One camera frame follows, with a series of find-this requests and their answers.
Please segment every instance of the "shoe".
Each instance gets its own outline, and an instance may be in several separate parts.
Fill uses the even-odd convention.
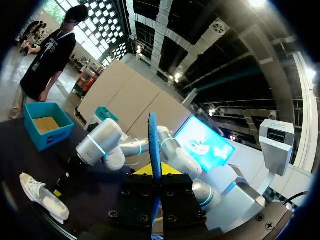
[[[55,220],[64,224],[64,221],[69,217],[69,209],[45,188],[45,183],[36,181],[32,176],[24,172],[20,174],[20,182],[22,189],[31,201],[43,206]]]

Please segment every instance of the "floor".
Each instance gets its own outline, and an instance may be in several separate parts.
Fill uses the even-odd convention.
[[[8,114],[20,80],[35,57],[35,55],[23,56],[18,47],[13,47],[4,60],[0,73],[0,122],[8,120]],[[50,90],[47,102],[56,102],[62,109],[73,115],[75,107],[81,102],[76,94],[71,93],[79,75],[76,69],[68,63]]]

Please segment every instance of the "bolt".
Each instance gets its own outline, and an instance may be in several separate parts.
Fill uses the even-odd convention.
[[[116,211],[110,211],[109,213],[108,213],[108,215],[109,215],[109,217],[110,218],[117,218],[118,216],[119,216],[119,214],[116,212]]]
[[[255,220],[258,222],[261,222],[263,219],[265,219],[265,215],[263,213],[259,213],[257,216],[255,216]]]
[[[140,214],[140,215],[138,216],[138,221],[139,221],[139,222],[144,223],[144,222],[146,222],[146,221],[148,221],[148,220],[149,220],[149,217],[148,217],[147,215]]]
[[[129,195],[130,192],[129,192],[128,190],[123,190],[123,191],[122,191],[122,194],[123,194],[123,195]]]
[[[147,191],[143,191],[143,192],[141,192],[141,195],[144,197],[148,197],[150,195],[150,193]]]
[[[207,215],[206,212],[203,211],[203,210],[200,210],[200,211],[198,211],[198,212],[196,213],[196,216],[197,216],[198,218],[204,218],[206,215]]]
[[[265,229],[267,229],[269,231],[274,229],[274,227],[275,227],[275,225],[274,225],[274,223],[272,221],[267,222],[266,225],[265,225]]]
[[[168,196],[168,197],[172,197],[173,195],[175,195],[172,191],[167,191],[166,192],[166,195]]]
[[[194,191],[192,191],[192,189],[188,189],[188,190],[186,190],[186,194],[194,195]]]
[[[170,223],[173,223],[173,222],[177,221],[177,218],[175,216],[173,216],[173,215],[167,216],[166,219]]]

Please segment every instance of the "monitor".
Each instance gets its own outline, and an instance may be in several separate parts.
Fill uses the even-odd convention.
[[[235,148],[223,137],[192,116],[175,135],[175,139],[207,173],[224,166]]]

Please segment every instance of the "cardboard in box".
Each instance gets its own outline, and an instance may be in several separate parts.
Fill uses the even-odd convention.
[[[35,118],[33,119],[33,122],[40,134],[44,134],[60,128],[60,126],[52,116]]]

